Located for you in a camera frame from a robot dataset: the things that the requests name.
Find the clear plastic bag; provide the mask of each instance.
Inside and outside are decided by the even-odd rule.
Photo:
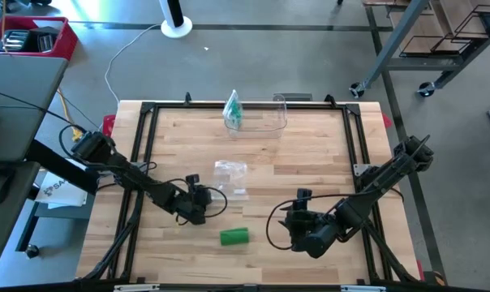
[[[226,194],[228,200],[248,200],[247,163],[237,161],[214,162],[213,185]],[[213,200],[223,200],[213,193]]]

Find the caster wheel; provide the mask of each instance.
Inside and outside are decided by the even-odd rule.
[[[421,97],[430,97],[431,95],[434,94],[434,89],[428,89],[428,88],[432,88],[432,83],[430,83],[430,82],[422,83],[418,87],[418,94]]]
[[[350,92],[355,99],[364,95],[364,89],[357,90],[356,88],[360,85],[359,82],[355,82],[350,86]]]
[[[35,245],[29,244],[25,254],[29,259],[31,259],[40,255],[40,249]]]

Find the wooden table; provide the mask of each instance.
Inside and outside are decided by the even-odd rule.
[[[119,152],[129,157],[142,101],[122,101],[112,137]],[[391,157],[388,138],[375,102],[359,103],[372,164]],[[149,117],[144,126],[140,161],[143,160]],[[294,199],[299,187],[314,195],[351,193],[352,176],[340,111],[325,109],[288,112],[288,125],[280,139],[236,139],[229,137],[217,109],[161,109],[150,172],[162,181],[200,174],[203,184],[213,181],[214,162],[245,161],[248,166],[248,200],[232,200],[227,210],[208,219],[205,225],[177,226],[174,216],[144,198],[131,278],[146,282],[203,284],[352,284],[368,279],[362,236],[348,243],[335,242],[319,259],[306,253],[279,251],[269,245],[265,222],[275,204]],[[106,179],[102,184],[110,183]],[[97,193],[88,225],[77,277],[88,273],[114,239],[123,190],[110,187]],[[308,207],[321,212],[338,198],[311,200]],[[401,198],[389,192],[379,201],[385,237],[397,258],[415,277],[418,268]],[[208,213],[219,210],[215,201]],[[288,231],[276,221],[270,234],[280,246],[290,245]],[[220,230],[248,227],[248,244],[222,247]],[[374,245],[376,267],[382,275],[380,254]],[[122,271],[126,248],[118,271]]]

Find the shelf leg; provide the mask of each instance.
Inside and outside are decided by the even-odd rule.
[[[354,88],[356,92],[363,92],[364,89],[368,89],[373,81],[378,78],[428,3],[428,0],[412,0],[410,2],[402,19],[393,30],[393,33],[391,33],[391,36],[382,48],[380,54],[376,57],[375,65],[369,71],[367,77],[357,85],[357,88]]]

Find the gray floor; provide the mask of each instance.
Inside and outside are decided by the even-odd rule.
[[[330,0],[182,0],[195,24],[367,25],[360,0],[336,7]],[[157,1],[54,0],[53,7],[29,8],[25,15],[65,15],[70,20],[154,24],[163,20]],[[379,25],[388,25],[376,9]],[[116,104],[104,82],[109,60],[140,31],[85,29],[62,82],[65,95],[95,123]],[[235,88],[241,97],[262,99],[275,92],[326,93],[350,101],[348,86],[364,77],[375,60],[369,32],[193,31],[181,40],[151,31],[124,52],[110,76],[122,99],[223,100]],[[394,89],[411,135],[431,134],[435,161],[421,174],[423,191],[450,285],[490,290],[490,48],[444,90],[423,99],[413,93],[435,72],[393,72]],[[381,79],[364,101],[389,104]],[[61,113],[58,99],[51,109]],[[88,125],[79,114],[75,120]],[[47,117],[38,139],[61,152],[59,121]],[[393,128],[388,136],[398,142]],[[417,257],[429,265],[407,182],[406,212]],[[29,203],[0,260],[0,286],[69,281],[75,275],[86,222],[43,219],[32,242],[42,257],[26,260],[13,252]]]

